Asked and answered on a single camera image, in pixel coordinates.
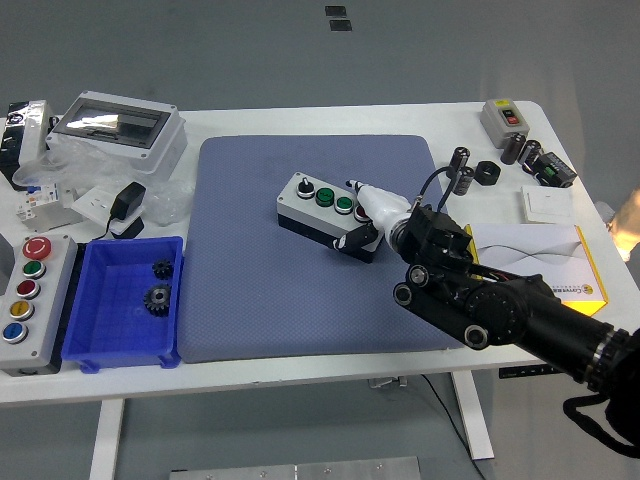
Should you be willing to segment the person's hand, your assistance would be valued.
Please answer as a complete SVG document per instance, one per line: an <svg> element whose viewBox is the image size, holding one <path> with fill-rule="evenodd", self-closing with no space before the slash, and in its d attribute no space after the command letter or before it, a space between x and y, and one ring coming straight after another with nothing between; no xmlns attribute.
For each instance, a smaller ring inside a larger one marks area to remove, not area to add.
<svg viewBox="0 0 640 480"><path fill-rule="evenodd" d="M628 262L633 249L639 245L639 188L636 187L607 223L611 239L624 262Z"/></svg>

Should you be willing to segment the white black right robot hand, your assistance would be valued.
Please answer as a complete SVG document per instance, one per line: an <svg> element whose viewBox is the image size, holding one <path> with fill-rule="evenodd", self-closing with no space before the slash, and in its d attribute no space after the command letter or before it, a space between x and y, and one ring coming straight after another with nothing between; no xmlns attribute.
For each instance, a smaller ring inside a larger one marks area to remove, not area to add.
<svg viewBox="0 0 640 480"><path fill-rule="evenodd" d="M390 248L398 253L400 237L412 209L408 200L356 180L348 180L346 185L355 191L359 205L363 207L369 221L334 240L333 248L338 252L353 253L383 235Z"/></svg>

